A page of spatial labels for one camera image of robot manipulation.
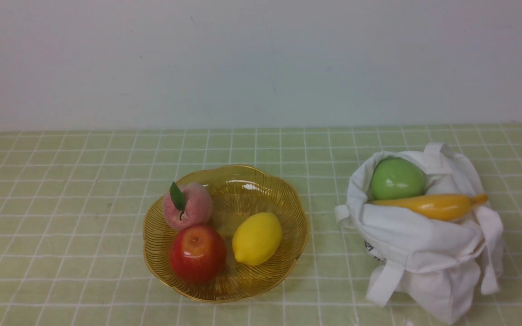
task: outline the green checkered tablecloth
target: green checkered tablecloth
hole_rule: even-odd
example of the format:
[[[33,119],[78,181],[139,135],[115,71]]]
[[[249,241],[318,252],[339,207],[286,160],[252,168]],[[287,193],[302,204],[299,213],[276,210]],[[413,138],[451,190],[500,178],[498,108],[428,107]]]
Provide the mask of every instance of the green checkered tablecloth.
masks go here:
[[[429,141],[470,157],[505,225],[502,291],[457,325],[522,326],[522,124],[0,133],[0,325],[438,326],[406,295],[365,301],[379,263],[333,216],[360,162]],[[230,163],[288,180],[311,237],[273,291],[201,304],[150,274],[143,217],[172,180]]]

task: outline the white bag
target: white bag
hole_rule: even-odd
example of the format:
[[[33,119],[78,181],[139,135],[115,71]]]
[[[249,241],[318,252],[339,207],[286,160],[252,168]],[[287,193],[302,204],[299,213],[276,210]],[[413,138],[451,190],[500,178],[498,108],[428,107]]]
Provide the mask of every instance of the white bag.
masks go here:
[[[502,231],[499,214],[488,202],[457,221],[429,219],[410,209],[367,204],[375,167],[385,158],[399,157],[426,173],[426,194],[459,193],[475,196],[483,186],[472,163],[442,143],[429,143],[424,152],[382,151],[365,161],[350,178],[348,202],[335,208],[341,227],[359,229],[364,239],[386,260],[370,277],[366,299],[385,306],[394,291],[408,293],[441,322],[454,324],[472,305],[481,268],[481,293],[499,291],[502,274]]]

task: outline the wall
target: wall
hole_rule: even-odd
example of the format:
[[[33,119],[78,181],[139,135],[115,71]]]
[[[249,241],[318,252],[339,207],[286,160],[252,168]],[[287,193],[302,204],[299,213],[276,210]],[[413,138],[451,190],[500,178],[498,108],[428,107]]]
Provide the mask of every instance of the wall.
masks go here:
[[[0,0],[0,130],[512,120],[519,0]]]

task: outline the banana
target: banana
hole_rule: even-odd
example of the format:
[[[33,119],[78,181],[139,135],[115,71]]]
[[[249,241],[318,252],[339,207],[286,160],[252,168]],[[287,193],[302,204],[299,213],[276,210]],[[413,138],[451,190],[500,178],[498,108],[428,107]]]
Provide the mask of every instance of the banana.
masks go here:
[[[461,194],[433,194],[397,200],[374,200],[370,204],[408,208],[430,219],[451,221],[470,213],[473,207],[487,202],[487,194],[469,197]]]

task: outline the pink peach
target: pink peach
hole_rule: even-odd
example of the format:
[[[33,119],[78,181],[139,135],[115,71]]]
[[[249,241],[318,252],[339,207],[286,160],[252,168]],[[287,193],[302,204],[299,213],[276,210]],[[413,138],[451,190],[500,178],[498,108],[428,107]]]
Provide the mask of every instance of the pink peach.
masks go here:
[[[179,186],[179,189],[186,202],[184,212],[176,209],[168,191],[162,202],[166,223],[176,231],[193,225],[206,224],[213,211],[213,201],[206,188],[198,182],[193,182]]]

